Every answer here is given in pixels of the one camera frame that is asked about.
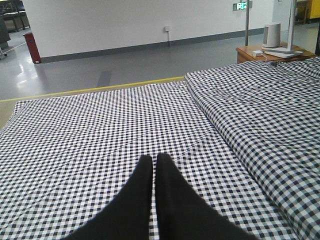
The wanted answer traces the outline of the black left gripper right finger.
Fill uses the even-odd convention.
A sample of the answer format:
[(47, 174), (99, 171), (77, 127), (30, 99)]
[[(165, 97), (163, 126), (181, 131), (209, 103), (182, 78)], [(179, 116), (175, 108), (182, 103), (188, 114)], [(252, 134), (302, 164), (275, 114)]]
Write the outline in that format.
[(252, 240), (211, 208), (187, 183), (169, 154), (157, 155), (155, 203), (162, 240)]

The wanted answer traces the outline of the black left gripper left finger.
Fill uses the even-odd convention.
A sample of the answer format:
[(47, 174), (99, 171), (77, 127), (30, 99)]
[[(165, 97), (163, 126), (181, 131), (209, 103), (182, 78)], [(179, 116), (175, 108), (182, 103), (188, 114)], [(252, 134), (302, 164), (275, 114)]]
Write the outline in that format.
[(114, 199), (66, 240), (148, 240), (152, 203), (153, 161), (142, 155)]

